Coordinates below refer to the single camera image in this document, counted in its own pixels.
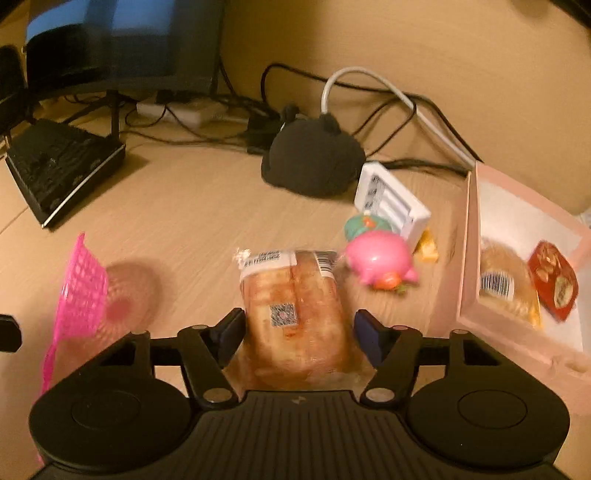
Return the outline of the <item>pink and teal bird toy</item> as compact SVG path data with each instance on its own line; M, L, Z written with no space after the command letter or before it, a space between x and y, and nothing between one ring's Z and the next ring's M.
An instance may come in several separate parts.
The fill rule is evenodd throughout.
M355 215L346 222L344 232L346 248L342 259L363 285L396 291L419 282L406 240L384 218Z

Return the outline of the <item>red snack packet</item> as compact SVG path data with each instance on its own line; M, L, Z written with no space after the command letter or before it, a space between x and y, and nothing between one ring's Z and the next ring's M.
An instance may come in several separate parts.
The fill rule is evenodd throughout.
M540 241L528 262L541 304L558 322L565 322L579 293L576 273L558 248Z

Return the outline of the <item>black power adapter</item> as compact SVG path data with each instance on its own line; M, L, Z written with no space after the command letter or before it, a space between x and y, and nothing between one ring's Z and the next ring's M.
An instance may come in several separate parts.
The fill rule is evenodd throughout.
M283 120L280 116L251 114L246 130L242 134L246 152L252 155L263 155L270 150L274 138L280 133Z

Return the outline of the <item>black computer monitor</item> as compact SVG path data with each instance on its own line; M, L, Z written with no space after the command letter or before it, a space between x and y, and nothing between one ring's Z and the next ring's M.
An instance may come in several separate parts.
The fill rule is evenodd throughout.
M33 1L29 90L38 98L117 91L207 93L219 63L222 1Z

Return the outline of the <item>round bun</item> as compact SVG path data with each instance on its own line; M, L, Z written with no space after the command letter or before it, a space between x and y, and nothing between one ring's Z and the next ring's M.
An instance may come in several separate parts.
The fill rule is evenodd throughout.
M489 238L480 243L479 296L490 308L542 329L539 298L528 266L514 249Z

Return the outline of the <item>black plush toy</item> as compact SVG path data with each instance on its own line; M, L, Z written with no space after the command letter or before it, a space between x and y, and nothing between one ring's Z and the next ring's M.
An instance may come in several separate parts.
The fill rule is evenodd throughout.
M298 195L341 195L360 178L367 156L360 142L329 113L302 118L290 104L281 113L280 132L263 155L263 181Z

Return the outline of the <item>black keyboard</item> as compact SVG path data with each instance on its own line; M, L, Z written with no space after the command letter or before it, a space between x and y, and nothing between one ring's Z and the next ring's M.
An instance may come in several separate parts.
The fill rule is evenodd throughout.
M125 145L86 130L40 119L13 140L7 164L43 228L57 225L123 163Z

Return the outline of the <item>white power strip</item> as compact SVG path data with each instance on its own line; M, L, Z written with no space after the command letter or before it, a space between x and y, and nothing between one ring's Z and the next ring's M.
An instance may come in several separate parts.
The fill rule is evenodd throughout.
M167 106L154 100L144 100L136 105L137 113L151 120L175 122L178 119L191 128L199 128L221 118L228 108L211 99L201 98L188 103L171 102Z

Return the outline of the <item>packaged sliced bread loaf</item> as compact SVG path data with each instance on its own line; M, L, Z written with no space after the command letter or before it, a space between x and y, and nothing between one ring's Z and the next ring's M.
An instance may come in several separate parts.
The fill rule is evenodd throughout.
M245 337L224 374L249 390L351 390L375 370L353 334L335 279L334 251L274 250L238 255Z

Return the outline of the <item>pink cardboard box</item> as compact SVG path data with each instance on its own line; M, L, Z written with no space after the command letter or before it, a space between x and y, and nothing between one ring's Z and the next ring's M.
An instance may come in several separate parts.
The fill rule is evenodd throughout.
M590 230L490 166L457 208L431 336L476 334L577 415L590 412Z

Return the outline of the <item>white battery charger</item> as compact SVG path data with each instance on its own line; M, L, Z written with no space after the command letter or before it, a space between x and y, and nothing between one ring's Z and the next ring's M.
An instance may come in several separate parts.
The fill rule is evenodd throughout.
M356 209L389 222L415 251L431 219L431 211L379 162L363 165L356 187Z

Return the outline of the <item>pink plastic toy strainer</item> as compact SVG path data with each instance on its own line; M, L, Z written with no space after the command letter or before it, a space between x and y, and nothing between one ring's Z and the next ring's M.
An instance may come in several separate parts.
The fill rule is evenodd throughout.
M44 356L41 391L51 387L59 345L74 338L92 337L106 309L108 276L106 269L78 235L66 269L54 317L52 341Z

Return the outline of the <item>small yellow toy piece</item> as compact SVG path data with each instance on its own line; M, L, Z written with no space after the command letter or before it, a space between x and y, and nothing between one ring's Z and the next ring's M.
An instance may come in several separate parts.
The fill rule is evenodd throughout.
M437 263L439 261L438 246L429 228L426 228L422 233L415 248L414 255L421 262Z

